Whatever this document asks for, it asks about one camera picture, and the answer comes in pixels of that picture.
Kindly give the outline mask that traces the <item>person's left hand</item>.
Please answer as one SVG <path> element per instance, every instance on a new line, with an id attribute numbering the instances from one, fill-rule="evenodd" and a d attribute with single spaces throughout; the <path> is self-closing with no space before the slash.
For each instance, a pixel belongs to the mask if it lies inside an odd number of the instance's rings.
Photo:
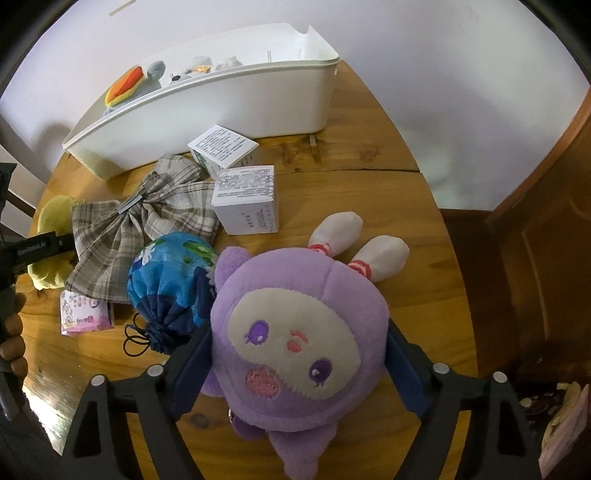
<path id="1" fill-rule="evenodd" d="M 8 362 L 11 371 L 20 380 L 24 380 L 28 374 L 28 362 L 25 358 L 25 342 L 22 337 L 23 322 L 20 311 L 26 303 L 26 297 L 17 293 L 13 312 L 5 322 L 7 338 L 1 343 L 1 358 Z"/>

